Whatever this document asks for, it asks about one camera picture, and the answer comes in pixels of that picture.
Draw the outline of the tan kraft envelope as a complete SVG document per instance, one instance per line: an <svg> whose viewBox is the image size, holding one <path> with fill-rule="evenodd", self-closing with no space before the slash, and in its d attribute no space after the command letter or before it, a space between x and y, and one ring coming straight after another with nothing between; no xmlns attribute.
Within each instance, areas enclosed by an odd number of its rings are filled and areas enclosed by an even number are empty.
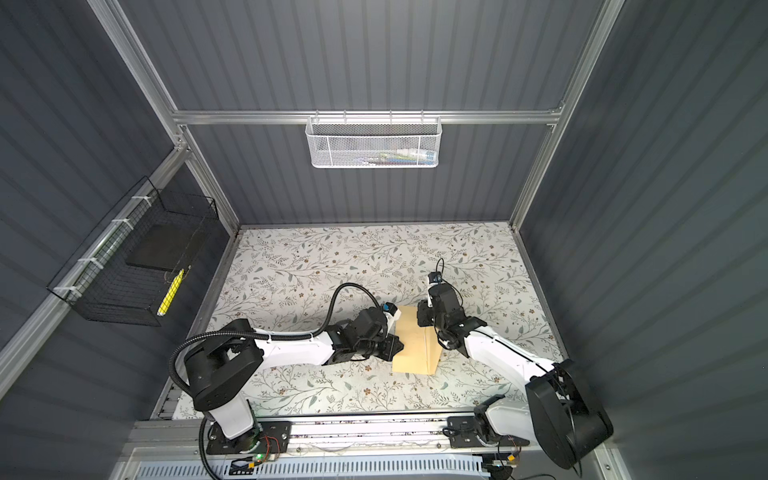
<svg viewBox="0 0 768 480"><path fill-rule="evenodd" d="M438 343L433 327L420 327L417 308L399 308L400 318L395 321L395 335L404 348L392 360L394 373L428 375L436 373L443 348Z"/></svg>

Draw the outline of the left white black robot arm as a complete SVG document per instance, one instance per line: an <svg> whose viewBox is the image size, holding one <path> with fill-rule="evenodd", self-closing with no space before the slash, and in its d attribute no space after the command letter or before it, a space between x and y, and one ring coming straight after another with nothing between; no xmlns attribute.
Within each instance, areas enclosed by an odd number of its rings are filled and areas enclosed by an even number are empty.
<svg viewBox="0 0 768 480"><path fill-rule="evenodd" d="M188 395L193 407L229 441L257 434L256 419L243 388L260 370L292 366L326 366L376 357L392 361L404 349L394 334L401 310L387 302L359 312L352 320L330 324L306 339L254 337L248 321L238 319L212 332L184 355Z"/></svg>

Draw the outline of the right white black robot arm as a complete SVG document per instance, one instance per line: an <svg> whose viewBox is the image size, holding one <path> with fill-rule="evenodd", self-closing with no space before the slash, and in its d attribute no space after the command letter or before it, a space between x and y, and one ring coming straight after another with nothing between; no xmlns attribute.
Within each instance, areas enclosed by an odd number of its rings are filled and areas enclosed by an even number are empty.
<svg viewBox="0 0 768 480"><path fill-rule="evenodd" d="M496 394L474 408L471 428L451 427L454 436L492 446L535 441L557 466L570 469L614 434L608 413L573 360L548 360L515 345L468 315L462 301L452 284L432 274L427 298L418 304L418 325L433 328L443 349L489 367L522 391L527 408Z"/></svg>

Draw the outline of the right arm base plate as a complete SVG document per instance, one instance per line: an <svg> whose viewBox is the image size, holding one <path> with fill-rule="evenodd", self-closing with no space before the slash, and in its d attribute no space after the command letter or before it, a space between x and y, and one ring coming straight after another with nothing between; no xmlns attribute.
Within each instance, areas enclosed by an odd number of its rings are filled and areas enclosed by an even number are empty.
<svg viewBox="0 0 768 480"><path fill-rule="evenodd" d="M474 416L451 416L442 434L449 439L454 449L479 447L521 448L530 445L530 441L514 435L496 433L486 420Z"/></svg>

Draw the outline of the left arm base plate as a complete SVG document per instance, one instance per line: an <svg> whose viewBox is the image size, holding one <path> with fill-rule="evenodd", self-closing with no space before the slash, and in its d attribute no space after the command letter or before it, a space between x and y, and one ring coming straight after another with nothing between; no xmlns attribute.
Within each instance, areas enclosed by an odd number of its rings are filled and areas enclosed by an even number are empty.
<svg viewBox="0 0 768 480"><path fill-rule="evenodd" d="M255 422L254 426L233 439L214 423L204 434L209 455L281 454L287 451L293 424L288 421Z"/></svg>

